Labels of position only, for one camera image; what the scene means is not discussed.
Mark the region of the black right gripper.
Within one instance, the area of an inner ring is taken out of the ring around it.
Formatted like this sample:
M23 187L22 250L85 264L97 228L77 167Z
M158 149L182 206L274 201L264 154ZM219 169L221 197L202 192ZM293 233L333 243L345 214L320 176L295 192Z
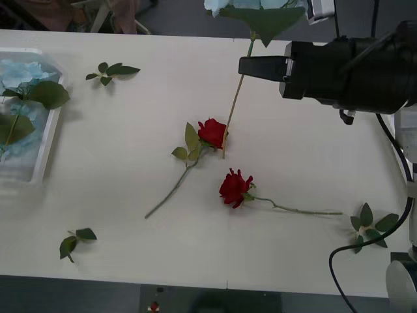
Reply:
M325 45L314 42L292 41L284 56L241 57L238 73L263 80L281 82L283 98L301 100L313 98L321 104L326 100L315 90L323 75Z

